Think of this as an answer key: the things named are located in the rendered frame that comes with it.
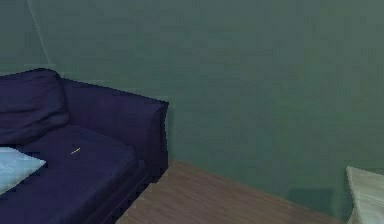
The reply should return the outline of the dark blue sofa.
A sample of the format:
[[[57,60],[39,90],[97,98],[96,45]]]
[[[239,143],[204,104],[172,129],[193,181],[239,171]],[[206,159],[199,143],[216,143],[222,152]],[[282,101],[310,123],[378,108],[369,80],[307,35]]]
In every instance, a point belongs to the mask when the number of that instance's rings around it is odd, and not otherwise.
[[[0,195],[0,224],[115,224],[168,167],[167,109],[51,69],[0,76],[0,147],[46,162]]]

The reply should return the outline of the pale blue pillow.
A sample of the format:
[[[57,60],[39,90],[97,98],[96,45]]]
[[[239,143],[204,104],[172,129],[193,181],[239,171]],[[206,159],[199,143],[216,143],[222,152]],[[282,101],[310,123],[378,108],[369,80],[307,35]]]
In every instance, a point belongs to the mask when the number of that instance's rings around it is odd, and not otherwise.
[[[46,162],[11,147],[0,147],[0,195],[17,186]]]

